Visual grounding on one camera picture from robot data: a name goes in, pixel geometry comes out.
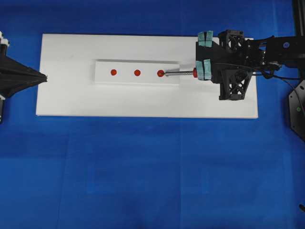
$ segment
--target metal rod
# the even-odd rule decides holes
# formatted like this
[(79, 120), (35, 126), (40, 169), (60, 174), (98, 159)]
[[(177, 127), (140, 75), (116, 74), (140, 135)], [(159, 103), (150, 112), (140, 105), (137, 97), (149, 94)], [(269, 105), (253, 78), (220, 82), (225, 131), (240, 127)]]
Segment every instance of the metal rod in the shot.
[(168, 73), (164, 73), (166, 76), (169, 75), (192, 75), (193, 71), (186, 71), (186, 72), (168, 72)]

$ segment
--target white platform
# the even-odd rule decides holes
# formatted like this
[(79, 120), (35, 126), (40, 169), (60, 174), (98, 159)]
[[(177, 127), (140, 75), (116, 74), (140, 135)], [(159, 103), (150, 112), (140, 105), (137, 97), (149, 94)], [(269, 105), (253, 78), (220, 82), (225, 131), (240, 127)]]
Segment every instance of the white platform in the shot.
[(96, 62), (195, 66), (196, 37), (44, 34), (37, 115), (257, 118), (256, 80), (245, 100), (219, 101), (219, 85), (182, 76), (178, 86), (95, 82)]

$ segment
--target black mount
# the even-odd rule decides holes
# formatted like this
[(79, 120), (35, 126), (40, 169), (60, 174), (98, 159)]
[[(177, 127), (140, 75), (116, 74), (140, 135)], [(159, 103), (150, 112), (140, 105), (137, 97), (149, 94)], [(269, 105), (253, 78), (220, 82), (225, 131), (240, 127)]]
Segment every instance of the black mount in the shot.
[[(303, 80), (296, 88), (301, 103), (305, 106), (305, 80)], [(292, 91), (289, 94), (289, 110), (290, 110), (290, 128), (297, 133), (305, 141), (305, 116), (302, 113), (302, 109), (299, 100)]]
[(0, 122), (3, 120), (4, 99), (26, 88), (47, 81), (47, 76), (6, 56), (9, 42), (0, 32)]

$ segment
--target black cable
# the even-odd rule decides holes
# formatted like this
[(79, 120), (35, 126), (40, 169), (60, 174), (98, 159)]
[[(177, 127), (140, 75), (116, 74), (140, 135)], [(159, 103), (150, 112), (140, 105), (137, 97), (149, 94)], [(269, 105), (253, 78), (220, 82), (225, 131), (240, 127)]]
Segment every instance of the black cable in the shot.
[(233, 63), (220, 63), (220, 62), (213, 62), (212, 64), (223, 64), (223, 65), (229, 65), (229, 66), (235, 66), (235, 67), (242, 67), (242, 68), (248, 68), (251, 70), (254, 70), (254, 72), (261, 72), (262, 74), (255, 74), (255, 75), (272, 75), (272, 77), (277, 78), (277, 79), (281, 79), (281, 80), (300, 80), (300, 78), (287, 78), (287, 77), (281, 77), (278, 75), (274, 75), (274, 74), (270, 74), (265, 72), (264, 70), (260, 70), (260, 69), (256, 69), (256, 68), (252, 68), (252, 67), (248, 67), (248, 66), (244, 66), (244, 65), (239, 65), (239, 64), (233, 64)]
[(273, 75), (274, 78), (280, 79), (280, 80), (300, 80), (300, 78), (289, 78), (289, 77), (281, 77), (277, 75)]
[(301, 99), (300, 99), (300, 96), (299, 96), (298, 92), (296, 91), (296, 89), (295, 89), (288, 81), (286, 81), (286, 80), (284, 80), (284, 79), (281, 79), (281, 80), (283, 80), (286, 84), (288, 84), (288, 85), (294, 90), (294, 92), (295, 92), (295, 94), (296, 94), (296, 97), (297, 97), (297, 99), (298, 99), (298, 101), (299, 101), (299, 103), (300, 103), (300, 106), (301, 106), (303, 115), (305, 116), (305, 109), (304, 109), (304, 107), (303, 107), (303, 104), (302, 104), (302, 102), (301, 102)]
[(260, 72), (260, 70), (256, 69), (256, 68), (252, 68), (252, 67), (248, 67), (248, 66), (244, 66), (244, 65), (239, 65), (239, 64), (233, 64), (233, 63), (220, 63), (220, 62), (212, 62), (212, 64), (223, 64), (223, 65), (229, 65), (229, 66), (235, 66), (235, 67), (242, 67), (242, 68), (248, 68), (251, 70), (254, 70), (254, 72)]

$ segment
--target blue tablecloth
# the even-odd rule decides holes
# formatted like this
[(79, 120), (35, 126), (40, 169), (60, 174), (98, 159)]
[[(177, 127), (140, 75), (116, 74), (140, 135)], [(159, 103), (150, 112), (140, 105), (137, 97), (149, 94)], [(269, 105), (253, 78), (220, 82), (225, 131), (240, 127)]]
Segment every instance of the blue tablecloth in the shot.
[[(8, 56), (35, 69), (43, 33), (216, 36), (226, 29), (255, 39), (292, 36), (291, 1), (0, 4)], [(290, 88), (258, 77), (257, 91), (255, 120), (37, 117), (37, 88), (16, 94), (0, 126), (0, 228), (305, 227), (298, 209), (305, 145), (289, 129)]]

